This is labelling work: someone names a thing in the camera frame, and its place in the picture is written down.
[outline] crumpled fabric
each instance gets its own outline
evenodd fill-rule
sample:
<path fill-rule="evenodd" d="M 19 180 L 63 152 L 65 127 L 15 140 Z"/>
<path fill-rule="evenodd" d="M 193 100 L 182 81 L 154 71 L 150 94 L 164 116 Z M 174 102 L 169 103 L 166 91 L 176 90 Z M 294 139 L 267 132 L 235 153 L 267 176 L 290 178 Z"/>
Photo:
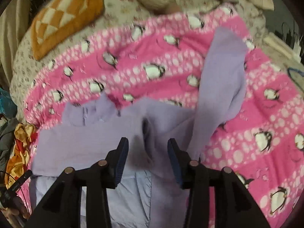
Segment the crumpled fabric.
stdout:
<path fill-rule="evenodd" d="M 36 127 L 34 125 L 24 125 L 22 123 L 16 126 L 14 134 L 15 144 L 13 153 L 6 167 L 6 172 L 11 175 L 5 175 L 5 185 L 7 189 L 26 171 L 30 159 L 29 145 L 35 141 L 37 137 Z"/>

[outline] black cable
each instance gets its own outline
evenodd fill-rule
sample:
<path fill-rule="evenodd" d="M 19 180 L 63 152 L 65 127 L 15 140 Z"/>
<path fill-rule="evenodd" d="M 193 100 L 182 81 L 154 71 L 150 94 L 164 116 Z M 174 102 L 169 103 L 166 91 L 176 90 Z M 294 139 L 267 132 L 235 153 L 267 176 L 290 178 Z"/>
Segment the black cable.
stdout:
<path fill-rule="evenodd" d="M 12 179 L 14 179 L 14 181 L 16 181 L 15 178 L 14 178 L 11 174 L 7 173 L 6 171 L 0 170 L 0 172 L 3 172 L 3 173 L 5 173 L 5 174 L 9 175 Z M 21 193 L 22 193 L 23 198 L 24 198 L 24 201 L 25 201 L 26 209 L 27 209 L 27 211 L 28 211 L 28 213 L 29 213 L 29 208 L 28 208 L 27 202 L 26 202 L 26 200 L 25 200 L 25 195 L 24 195 L 24 193 L 23 193 L 21 187 L 20 187 L 19 190 L 21 190 Z"/>

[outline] gray cloth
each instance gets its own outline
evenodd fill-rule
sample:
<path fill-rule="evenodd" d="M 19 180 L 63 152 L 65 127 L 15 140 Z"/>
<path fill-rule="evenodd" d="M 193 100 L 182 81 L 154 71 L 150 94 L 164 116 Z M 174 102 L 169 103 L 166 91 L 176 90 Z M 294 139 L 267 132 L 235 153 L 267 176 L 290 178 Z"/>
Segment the gray cloth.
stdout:
<path fill-rule="evenodd" d="M 17 124 L 18 120 L 12 118 L 0 128 L 0 170 L 4 172 L 6 172 L 6 165 L 10 159 L 10 154 L 14 145 L 14 131 Z M 4 182 L 4 172 L 0 172 L 0 183 Z"/>
<path fill-rule="evenodd" d="M 53 177 L 68 166 L 76 170 L 90 167 L 115 149 L 121 137 L 127 137 L 130 149 L 120 184 L 126 187 L 113 190 L 108 199 L 112 222 L 128 228 L 182 227 L 188 191 L 180 190 L 175 182 L 167 142 L 175 138 L 180 149 L 198 159 L 217 126 L 235 117 L 241 108 L 246 53 L 245 44 L 229 29 L 215 31 L 196 110 L 141 98 L 118 113 L 105 94 L 81 107 L 67 104 L 62 124 L 40 133 L 33 173 Z M 143 171 L 151 172 L 151 178 L 137 177 Z M 149 186 L 150 194 L 134 187 L 139 179 L 141 186 Z M 130 190 L 130 198 L 121 198 Z M 149 213 L 143 203 L 148 203 Z M 132 220 L 134 214 L 141 217 L 140 223 Z"/>

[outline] pink blanket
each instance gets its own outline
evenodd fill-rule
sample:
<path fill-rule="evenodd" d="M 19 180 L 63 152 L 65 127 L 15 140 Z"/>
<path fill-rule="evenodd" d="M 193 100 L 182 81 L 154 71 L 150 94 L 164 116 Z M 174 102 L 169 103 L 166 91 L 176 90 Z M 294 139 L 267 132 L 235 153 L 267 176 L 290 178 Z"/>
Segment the pink blanket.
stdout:
<path fill-rule="evenodd" d="M 218 26 L 230 28 L 248 46 L 247 93 L 238 116 L 221 125 L 204 147 L 203 164 L 233 168 L 271 227 L 280 227 L 303 190 L 304 102 L 287 75 L 254 47 L 245 23 L 229 4 L 209 14 L 176 13 L 95 33 L 38 73 L 24 101 L 25 117 L 40 128 L 51 128 L 61 121 L 66 102 L 82 104 L 102 91 L 118 107 L 148 96 L 194 109 L 204 59 Z M 197 34 L 205 47 L 197 48 L 191 37 Z M 141 40 L 151 43 L 143 46 Z M 172 78 L 179 80 L 178 86 L 169 84 Z"/>

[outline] bed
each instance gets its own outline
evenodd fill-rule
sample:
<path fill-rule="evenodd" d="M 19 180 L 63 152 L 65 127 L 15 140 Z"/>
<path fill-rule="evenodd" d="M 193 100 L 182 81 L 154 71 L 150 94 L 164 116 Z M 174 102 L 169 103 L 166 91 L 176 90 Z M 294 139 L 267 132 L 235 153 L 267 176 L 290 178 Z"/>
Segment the bed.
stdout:
<path fill-rule="evenodd" d="M 70 36 L 40 61 L 35 61 L 32 56 L 30 31 L 27 31 L 24 38 L 20 42 L 16 53 L 13 65 L 13 78 L 10 85 L 10 94 L 13 101 L 18 106 L 17 118 L 20 121 L 25 122 L 22 112 L 24 108 L 23 100 L 28 92 L 31 82 L 36 74 L 44 66 L 46 66 L 50 60 L 61 54 L 64 50 L 66 50 L 66 48 L 72 47 L 79 41 L 87 38 L 89 35 L 98 30 L 123 24 L 130 24 L 133 21 L 145 20 L 151 16 L 151 14 L 137 0 L 104 1 L 105 13 L 103 16 L 98 18 L 89 26 L 85 27 L 83 30 L 77 32 L 73 36 Z M 201 10 L 205 12 L 212 10 L 220 4 L 218 0 L 177 0 L 177 3 L 180 4 L 184 10 L 191 10 L 200 7 Z M 236 5 L 236 10 L 244 19 L 253 37 L 254 43 L 261 47 L 265 54 L 267 54 L 282 71 L 286 71 L 288 67 L 296 67 L 304 70 L 302 65 L 299 65 L 292 59 L 290 60 L 286 58 L 283 54 L 277 52 L 275 49 L 263 42 L 262 39 L 267 35 L 268 32 L 265 28 L 265 17 L 262 10 L 257 9 L 247 0 L 239 0 L 239 4 Z M 293 74 L 293 78 L 299 83 L 300 86 L 304 87 L 304 81 L 300 76 Z"/>

